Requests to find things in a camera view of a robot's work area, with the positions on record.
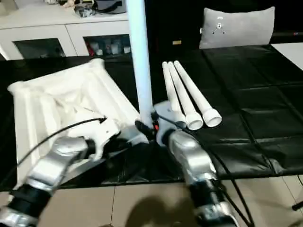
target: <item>white tube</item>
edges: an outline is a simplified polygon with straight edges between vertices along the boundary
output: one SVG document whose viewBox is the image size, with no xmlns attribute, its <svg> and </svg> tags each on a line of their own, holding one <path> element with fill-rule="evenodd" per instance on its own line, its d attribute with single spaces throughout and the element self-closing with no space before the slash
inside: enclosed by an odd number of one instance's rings
<svg viewBox="0 0 303 227">
<path fill-rule="evenodd" d="M 165 87 L 166 87 L 166 93 L 167 97 L 171 104 L 171 109 L 174 112 L 174 118 L 176 123 L 182 127 L 186 127 L 186 119 L 184 114 L 182 113 L 181 106 L 178 100 L 178 96 L 175 90 L 175 86 L 172 82 L 171 75 L 169 72 L 169 67 L 167 62 L 162 63 L 163 68 L 163 74 L 164 74 L 164 80 L 165 80 Z"/>
<path fill-rule="evenodd" d="M 185 90 L 185 87 L 175 69 L 174 64 L 170 61 L 168 65 L 172 80 L 174 81 L 175 88 L 177 90 L 180 102 L 182 104 L 182 108 L 185 113 L 187 126 L 190 130 L 198 130 L 202 127 L 203 120 L 200 114 L 195 110 L 195 107 L 191 102 L 187 91 Z"/>
<path fill-rule="evenodd" d="M 221 123 L 222 117 L 220 116 L 219 112 L 212 108 L 209 104 L 207 99 L 195 85 L 193 80 L 184 70 L 182 65 L 179 61 L 174 62 L 176 69 L 178 70 L 179 75 L 181 76 L 184 84 L 186 85 L 187 89 L 189 90 L 192 98 L 196 102 L 199 110 L 203 115 L 203 120 L 208 127 L 215 127 Z"/>
<path fill-rule="evenodd" d="M 144 0 L 127 0 L 126 8 L 141 121 L 152 128 L 152 86 Z"/>
</svg>

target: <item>black table cover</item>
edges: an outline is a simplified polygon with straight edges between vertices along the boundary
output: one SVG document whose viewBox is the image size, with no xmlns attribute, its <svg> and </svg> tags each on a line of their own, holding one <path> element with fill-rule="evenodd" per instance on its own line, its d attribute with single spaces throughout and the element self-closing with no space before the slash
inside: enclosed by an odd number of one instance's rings
<svg viewBox="0 0 303 227">
<path fill-rule="evenodd" d="M 86 63 L 90 57 L 0 61 L 0 179 L 16 164 L 13 97 L 7 86 Z M 303 71 L 272 46 L 246 46 L 151 57 L 153 102 L 167 99 L 162 61 L 179 60 L 222 115 L 216 128 L 197 133 L 235 178 L 303 174 Z M 106 58 L 106 69 L 138 109 L 130 55 Z M 229 176 L 214 159 L 218 174 Z M 140 144 L 62 187 L 182 181 L 166 149 Z M 5 190 L 16 183 L 11 179 Z"/>
</svg>

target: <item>gray cushion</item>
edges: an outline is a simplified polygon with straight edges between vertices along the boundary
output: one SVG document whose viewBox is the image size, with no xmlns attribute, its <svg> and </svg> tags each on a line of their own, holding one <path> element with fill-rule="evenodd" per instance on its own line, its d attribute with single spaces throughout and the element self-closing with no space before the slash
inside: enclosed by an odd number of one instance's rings
<svg viewBox="0 0 303 227">
<path fill-rule="evenodd" d="M 268 44 L 274 31 L 275 7 L 248 13 L 204 9 L 200 49 Z"/>
</svg>

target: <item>black wire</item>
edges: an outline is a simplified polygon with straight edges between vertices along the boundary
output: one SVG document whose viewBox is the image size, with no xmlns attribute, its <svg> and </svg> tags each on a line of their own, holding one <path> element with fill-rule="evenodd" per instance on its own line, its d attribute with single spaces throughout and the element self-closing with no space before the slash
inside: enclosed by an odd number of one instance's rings
<svg viewBox="0 0 303 227">
<path fill-rule="evenodd" d="M 246 219 L 246 217 L 243 215 L 243 213 L 241 212 L 241 210 L 238 208 L 238 206 L 235 204 L 235 202 L 231 199 L 231 197 L 229 196 L 229 194 L 225 190 L 221 190 L 221 192 L 227 198 L 228 202 L 234 207 L 234 209 L 237 211 L 237 213 L 243 219 L 243 221 L 245 222 L 245 224 L 247 226 L 250 226 L 251 223 Z"/>
<path fill-rule="evenodd" d="M 299 175 L 297 175 L 297 177 L 299 179 L 300 184 L 303 186 L 302 180 L 300 179 Z"/>
<path fill-rule="evenodd" d="M 7 176 L 1 181 L 0 183 L 0 188 L 3 187 L 4 183 L 6 183 L 6 181 L 12 177 L 12 175 L 15 173 L 15 170 L 18 168 L 19 165 L 21 165 L 39 146 L 41 146 L 43 143 L 47 142 L 50 138 L 54 137 L 55 135 L 58 135 L 59 133 L 66 131 L 70 128 L 73 128 L 75 126 L 81 125 L 81 124 L 85 124 L 85 123 L 89 123 L 89 122 L 94 122 L 94 121 L 99 121 L 100 123 L 102 123 L 105 120 L 105 118 L 92 118 L 89 120 L 85 120 L 85 121 L 81 121 L 75 124 L 71 124 L 69 126 L 66 126 L 56 132 L 54 132 L 53 134 L 49 135 L 48 137 L 46 137 L 45 139 L 43 139 L 41 142 L 39 142 L 36 146 L 34 146 L 32 149 L 30 149 L 29 152 L 27 152 L 27 154 L 20 159 L 20 161 L 12 167 L 12 169 L 9 171 L 9 173 L 7 174 Z"/>
<path fill-rule="evenodd" d="M 196 136 L 194 133 L 192 133 L 190 130 L 188 130 L 188 129 L 182 129 L 178 124 L 176 124 L 175 122 L 173 122 L 173 121 L 170 120 L 170 119 L 167 119 L 166 117 L 163 117 L 163 116 L 159 115 L 157 112 L 154 113 L 153 118 L 155 118 L 155 117 L 162 118 L 163 120 L 165 120 L 165 121 L 167 121 L 167 122 L 169 122 L 169 123 L 175 125 L 176 127 L 180 128 L 181 130 L 183 130 L 183 131 L 185 131 L 186 133 L 190 134 L 191 136 L 193 136 L 193 137 L 200 143 L 201 146 L 203 146 L 202 143 L 201 143 L 201 141 L 197 138 L 197 136 Z M 250 210 L 249 210 L 249 208 L 248 208 L 248 205 L 247 205 L 247 203 L 246 203 L 246 201 L 245 201 L 245 199 L 244 199 L 244 197 L 243 197 L 243 195 L 242 195 L 242 193 L 241 193 L 241 191 L 240 191 L 240 189 L 239 189 L 239 187 L 238 187 L 238 185 L 237 185 L 235 179 L 233 178 L 231 172 L 229 171 L 229 169 L 228 169 L 228 167 L 225 165 L 225 163 L 222 161 L 222 159 L 221 159 L 216 153 L 214 153 L 214 152 L 211 151 L 211 150 L 209 150 L 209 152 L 212 153 L 212 155 L 219 161 L 219 163 L 222 165 L 223 169 L 225 170 L 225 172 L 226 172 L 227 175 L 229 176 L 229 178 L 230 178 L 230 180 L 231 180 L 231 182 L 232 182 L 232 184 L 233 184 L 233 186 L 234 186 L 234 188 L 235 188 L 235 190 L 236 190 L 236 192 L 237 192 L 237 194 L 238 194 L 238 196 L 239 196 L 239 198 L 240 198 L 240 200 L 241 200 L 241 202 L 242 202 L 242 204 L 243 204 L 243 206 L 244 206 L 244 209 L 245 209 L 245 211 L 246 211 L 246 213 L 247 213 L 248 218 L 249 218 L 250 221 L 248 221 L 248 220 L 245 218 L 245 216 L 243 215 L 243 213 L 240 211 L 240 209 L 237 207 L 237 205 L 233 202 L 235 210 L 238 212 L 238 214 L 241 216 L 241 218 L 243 219 L 243 221 L 245 222 L 245 224 L 246 224 L 247 226 L 249 226 L 249 227 L 254 227 L 254 226 L 255 226 L 255 223 L 254 223 L 254 220 L 253 220 L 253 218 L 252 218 L 251 212 L 250 212 Z"/>
</svg>

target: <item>beige floor tile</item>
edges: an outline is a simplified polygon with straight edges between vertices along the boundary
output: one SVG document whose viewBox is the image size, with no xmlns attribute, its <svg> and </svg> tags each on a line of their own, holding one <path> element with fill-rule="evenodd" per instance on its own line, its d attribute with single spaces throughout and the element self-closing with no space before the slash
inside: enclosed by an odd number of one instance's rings
<svg viewBox="0 0 303 227">
<path fill-rule="evenodd" d="M 303 200 L 303 186 L 300 184 L 298 177 L 295 176 L 283 176 L 285 183 L 287 184 L 291 194 L 293 195 L 296 202 Z"/>
<path fill-rule="evenodd" d="M 302 219 L 301 212 L 291 210 L 294 199 L 282 177 L 237 180 L 257 227 L 288 227 Z M 224 181 L 230 196 L 245 213 L 230 181 Z M 241 226 L 245 226 L 238 215 Z"/>
<path fill-rule="evenodd" d="M 7 205 L 9 194 L 7 192 L 0 192 L 0 207 Z"/>
<path fill-rule="evenodd" d="M 114 187 L 59 190 L 39 227 L 100 227 L 109 224 Z"/>
<path fill-rule="evenodd" d="M 187 189 L 173 183 L 116 187 L 112 225 L 195 227 L 196 223 Z"/>
</svg>

